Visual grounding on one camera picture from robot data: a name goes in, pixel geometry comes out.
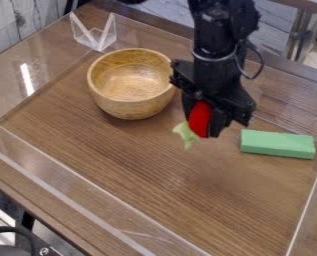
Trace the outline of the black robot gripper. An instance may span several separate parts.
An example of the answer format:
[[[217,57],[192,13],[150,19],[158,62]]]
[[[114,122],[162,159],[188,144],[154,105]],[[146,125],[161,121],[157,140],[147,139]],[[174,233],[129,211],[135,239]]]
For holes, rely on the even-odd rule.
[[[240,49],[220,59],[196,56],[171,61],[171,84],[181,90],[185,118],[190,124],[205,119],[204,101],[210,105],[208,135],[218,138],[233,121],[248,126],[257,103],[242,85],[248,51]]]

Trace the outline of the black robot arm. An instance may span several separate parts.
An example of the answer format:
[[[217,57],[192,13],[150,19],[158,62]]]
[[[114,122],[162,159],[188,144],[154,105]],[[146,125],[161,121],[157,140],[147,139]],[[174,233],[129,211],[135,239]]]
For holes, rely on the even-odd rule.
[[[188,0],[194,21],[190,61],[171,61],[171,84],[181,90],[186,122],[201,138],[217,138],[233,122],[246,126],[256,101],[242,81],[260,74],[245,71],[249,36],[258,30],[253,0]]]

